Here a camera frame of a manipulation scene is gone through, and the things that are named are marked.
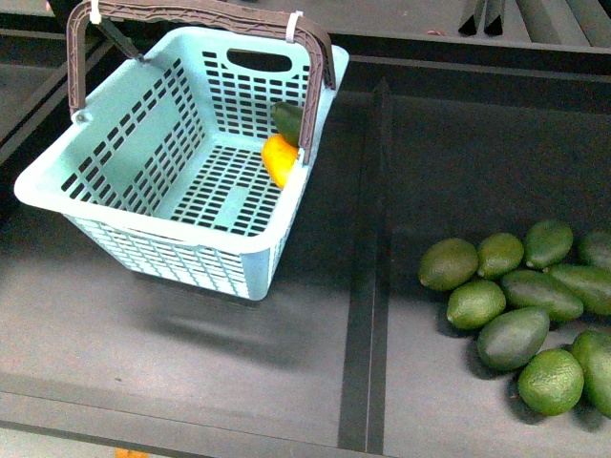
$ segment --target shopping basket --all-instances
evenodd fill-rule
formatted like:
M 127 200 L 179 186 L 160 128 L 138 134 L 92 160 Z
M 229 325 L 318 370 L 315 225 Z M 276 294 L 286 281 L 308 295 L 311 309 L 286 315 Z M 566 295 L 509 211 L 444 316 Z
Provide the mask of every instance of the shopping basket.
M 85 28 L 98 13 L 131 58 L 85 97 Z M 188 25 L 140 56 L 110 17 Z M 67 38 L 73 124 L 17 179 L 17 197 L 63 214 L 128 269 L 262 299 L 348 54 L 297 13 L 215 0 L 85 1 Z M 253 70 L 231 52 L 279 54 L 290 69 Z M 280 100 L 304 107 L 282 191 L 261 159 Z

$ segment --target light blue plastic basket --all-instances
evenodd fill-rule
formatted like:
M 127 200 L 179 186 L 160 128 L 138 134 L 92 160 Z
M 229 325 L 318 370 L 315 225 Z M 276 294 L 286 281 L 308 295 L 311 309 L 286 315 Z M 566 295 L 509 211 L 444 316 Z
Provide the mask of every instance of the light blue plastic basket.
M 292 66 L 253 71 L 230 62 L 229 50 L 281 54 Z M 339 88 L 348 54 L 332 53 Z M 62 213 L 128 269 L 260 300 L 337 91 L 322 88 L 310 161 L 296 162 L 281 191 L 261 148 L 276 133 L 273 103 L 304 105 L 308 66 L 306 50 L 282 40 L 171 31 L 87 97 L 87 121 L 23 172 L 15 194 Z

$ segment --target dark gray surface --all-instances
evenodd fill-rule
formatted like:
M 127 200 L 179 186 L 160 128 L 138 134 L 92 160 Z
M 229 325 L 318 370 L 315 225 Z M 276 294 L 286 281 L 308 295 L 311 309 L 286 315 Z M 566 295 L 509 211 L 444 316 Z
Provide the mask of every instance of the dark gray surface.
M 536 43 L 590 46 L 564 0 L 517 0 L 526 29 Z
M 264 10 L 302 10 L 307 17 L 318 22 L 330 33 L 354 35 L 426 37 L 427 31 L 438 30 L 449 37 L 460 37 L 462 0 L 228 0 L 229 3 L 255 6 Z M 507 0 L 505 32 L 502 37 L 490 37 L 483 32 L 482 39 L 502 39 L 510 42 L 530 43 L 528 32 L 519 14 L 516 0 Z
M 411 97 L 397 97 L 394 112 L 385 454 L 611 455 L 611 420 L 586 404 L 555 418 L 533 414 L 514 374 L 487 370 L 476 334 L 447 323 L 448 295 L 416 276 L 424 251 L 447 237 L 523 237 L 551 217 L 578 236 L 611 227 L 611 116 Z M 569 344 L 586 327 L 611 331 L 611 319 L 570 323 L 544 347 Z
M 0 239 L 0 391 L 336 447 L 363 139 L 360 105 L 336 103 L 254 307 L 133 275 L 22 206 Z

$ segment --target orange fruit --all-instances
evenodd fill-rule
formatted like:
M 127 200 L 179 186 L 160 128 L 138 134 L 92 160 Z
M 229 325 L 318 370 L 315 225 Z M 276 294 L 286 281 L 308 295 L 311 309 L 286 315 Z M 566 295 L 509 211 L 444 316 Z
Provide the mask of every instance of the orange fruit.
M 148 453 L 142 451 L 126 450 L 124 448 L 117 448 L 115 450 L 115 458 L 147 458 Z
M 271 136 L 263 145 L 261 149 L 263 165 L 280 189 L 284 189 L 298 153 L 299 148 L 289 145 L 280 134 Z

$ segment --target yellow pepper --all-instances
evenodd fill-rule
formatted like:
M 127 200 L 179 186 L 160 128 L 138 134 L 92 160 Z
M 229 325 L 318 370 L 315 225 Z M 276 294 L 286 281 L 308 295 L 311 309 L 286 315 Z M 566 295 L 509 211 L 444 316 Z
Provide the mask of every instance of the yellow pepper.
M 284 189 L 298 153 L 299 148 L 289 145 L 280 134 L 271 136 L 263 145 L 263 165 L 280 189 Z

